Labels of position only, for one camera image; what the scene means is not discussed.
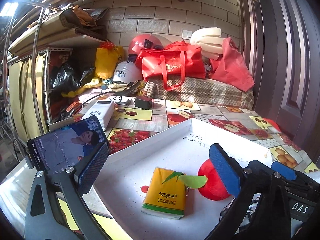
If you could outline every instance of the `checkered fabric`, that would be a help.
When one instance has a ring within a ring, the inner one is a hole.
[[[180,76],[168,77],[168,86],[179,84]],[[143,96],[155,99],[192,102],[208,105],[233,106],[251,110],[253,92],[243,92],[234,86],[212,80],[186,77],[183,85],[173,91],[165,91],[161,76],[150,77]]]

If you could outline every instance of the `tiled wall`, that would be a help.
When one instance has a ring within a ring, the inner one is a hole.
[[[109,7],[99,24],[107,38],[127,51],[138,34],[152,33],[164,45],[182,41],[182,30],[220,27],[223,37],[239,44],[239,0],[80,0],[83,8]]]

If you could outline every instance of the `screw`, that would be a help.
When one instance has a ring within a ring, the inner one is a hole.
[[[38,171],[36,175],[37,177],[41,177],[43,175],[43,171]]]
[[[275,176],[276,178],[278,178],[278,179],[281,178],[281,174],[280,174],[279,172],[277,172],[277,171],[274,173],[274,176]]]
[[[252,173],[252,170],[250,168],[244,168],[243,171],[246,174],[251,174]]]
[[[73,172],[74,168],[72,166],[69,166],[66,168],[66,173],[71,173]]]

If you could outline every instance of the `red bag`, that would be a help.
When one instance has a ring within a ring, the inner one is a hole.
[[[208,77],[247,92],[253,87],[254,81],[231,38],[224,39],[222,53],[222,58],[210,59],[212,70],[209,71]]]
[[[186,76],[205,78],[201,47],[184,41],[169,44],[164,50],[142,49],[135,64],[142,69],[145,80],[151,76],[162,75],[164,89],[167,91],[180,87]],[[181,74],[181,82],[168,87],[167,74]]]

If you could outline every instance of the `phone screen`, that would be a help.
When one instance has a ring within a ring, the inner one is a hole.
[[[106,140],[97,117],[91,116],[29,140],[28,149],[40,170],[55,174],[76,165]]]
[[[111,104],[111,101],[102,101],[102,100],[99,100],[97,102],[97,104],[106,104],[106,105],[110,105]]]

